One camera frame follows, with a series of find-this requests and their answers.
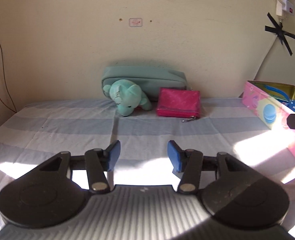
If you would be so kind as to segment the pink wall sticker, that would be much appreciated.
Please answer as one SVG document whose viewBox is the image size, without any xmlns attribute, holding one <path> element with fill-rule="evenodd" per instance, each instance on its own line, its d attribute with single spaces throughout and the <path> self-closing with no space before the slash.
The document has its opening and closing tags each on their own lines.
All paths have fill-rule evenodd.
<svg viewBox="0 0 295 240">
<path fill-rule="evenodd" d="M 130 18 L 128 20 L 129 27 L 131 28 L 139 28 L 143 26 L 143 19 L 142 18 Z"/>
</svg>

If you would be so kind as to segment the pink wallet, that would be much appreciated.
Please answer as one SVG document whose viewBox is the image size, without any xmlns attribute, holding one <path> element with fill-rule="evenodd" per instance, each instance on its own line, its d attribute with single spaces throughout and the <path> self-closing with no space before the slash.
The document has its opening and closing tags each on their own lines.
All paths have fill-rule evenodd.
<svg viewBox="0 0 295 240">
<path fill-rule="evenodd" d="M 198 90 L 161 88 L 156 113 L 162 117 L 199 119 L 201 94 Z"/>
</svg>

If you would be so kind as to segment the pink gold tin box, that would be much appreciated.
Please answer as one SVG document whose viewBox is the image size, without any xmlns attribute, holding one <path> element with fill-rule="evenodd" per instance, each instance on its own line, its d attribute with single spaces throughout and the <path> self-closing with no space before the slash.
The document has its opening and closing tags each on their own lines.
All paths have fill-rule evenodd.
<svg viewBox="0 0 295 240">
<path fill-rule="evenodd" d="M 290 99 L 295 100 L 295 86 L 283 83 L 264 81 L 247 81 L 242 96 L 243 104 L 271 130 L 279 136 L 277 142 L 282 143 L 295 157 L 295 129 L 290 129 L 286 119 L 295 114 L 285 105 L 285 98 L 264 86 L 278 88 L 285 92 Z"/>
</svg>

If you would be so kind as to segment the teal zip pouch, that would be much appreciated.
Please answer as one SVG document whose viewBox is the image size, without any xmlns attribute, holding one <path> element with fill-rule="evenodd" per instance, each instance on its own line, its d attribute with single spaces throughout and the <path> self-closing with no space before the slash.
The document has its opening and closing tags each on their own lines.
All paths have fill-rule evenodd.
<svg viewBox="0 0 295 240">
<path fill-rule="evenodd" d="M 168 68 L 145 66 L 110 66 L 103 71 L 101 85 L 112 85 L 125 79 L 139 85 L 151 101 L 157 101 L 161 88 L 188 89 L 183 72 Z"/>
</svg>

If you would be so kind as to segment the striped bed sheet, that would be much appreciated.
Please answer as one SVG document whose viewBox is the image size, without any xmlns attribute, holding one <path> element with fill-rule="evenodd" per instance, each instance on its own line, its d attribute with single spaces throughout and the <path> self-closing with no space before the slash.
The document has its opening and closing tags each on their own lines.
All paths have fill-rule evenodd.
<svg viewBox="0 0 295 240">
<path fill-rule="evenodd" d="M 32 103 L 0 126 L 0 190 L 61 151 L 82 155 L 92 148 L 121 143 L 114 171 L 117 184 L 176 187 L 167 143 L 193 148 L 204 155 L 235 155 L 246 165 L 290 188 L 294 202 L 284 226 L 295 237 L 295 158 L 290 139 L 273 132 L 241 99 L 203 99 L 201 118 L 183 122 L 155 111 L 122 117 L 109 100 Z M 0 216 L 0 230 L 4 222 Z"/>
</svg>

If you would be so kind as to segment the black tape cross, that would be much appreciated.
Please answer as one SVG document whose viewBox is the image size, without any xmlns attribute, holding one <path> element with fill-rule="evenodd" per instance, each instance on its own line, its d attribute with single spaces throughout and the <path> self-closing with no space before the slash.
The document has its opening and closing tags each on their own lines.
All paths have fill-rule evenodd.
<svg viewBox="0 0 295 240">
<path fill-rule="evenodd" d="M 275 34 L 276 35 L 276 37 L 280 40 L 280 43 L 281 43 L 281 45 L 284 45 L 285 47 L 286 47 L 286 49 L 287 49 L 287 51 L 288 51 L 288 53 L 289 53 L 289 55 L 290 56 L 292 56 L 293 55 L 293 52 L 292 52 L 292 50 L 291 50 L 291 48 L 290 48 L 290 45 L 289 45 L 289 43 L 288 43 L 288 41 L 287 41 L 287 37 L 289 37 L 289 38 L 291 38 L 291 39 L 293 39 L 293 40 L 295 40 L 295 34 L 292 34 L 292 33 L 289 33 L 289 32 L 287 32 L 287 31 L 285 31 L 284 29 L 283 29 L 283 24 L 282 24 L 282 22 L 277 22 L 273 17 L 272 17 L 272 15 L 268 12 L 267 13 L 267 17 L 268 17 L 268 19 L 270 20 L 270 22 L 273 24 L 273 26 L 271 27 L 271 26 L 265 26 L 265 31 L 266 32 L 269 32 L 269 33 L 273 33 L 273 34 Z"/>
</svg>

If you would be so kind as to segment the teal plush elephant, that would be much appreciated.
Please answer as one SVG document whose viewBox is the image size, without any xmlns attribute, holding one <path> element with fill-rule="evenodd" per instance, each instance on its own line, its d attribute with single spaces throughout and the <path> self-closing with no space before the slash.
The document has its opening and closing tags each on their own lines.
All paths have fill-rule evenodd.
<svg viewBox="0 0 295 240">
<path fill-rule="evenodd" d="M 121 79 L 112 85 L 104 85 L 103 93 L 115 102 L 117 110 L 122 116 L 129 116 L 136 108 L 145 111 L 152 110 L 152 103 L 141 87 L 136 83 Z"/>
</svg>

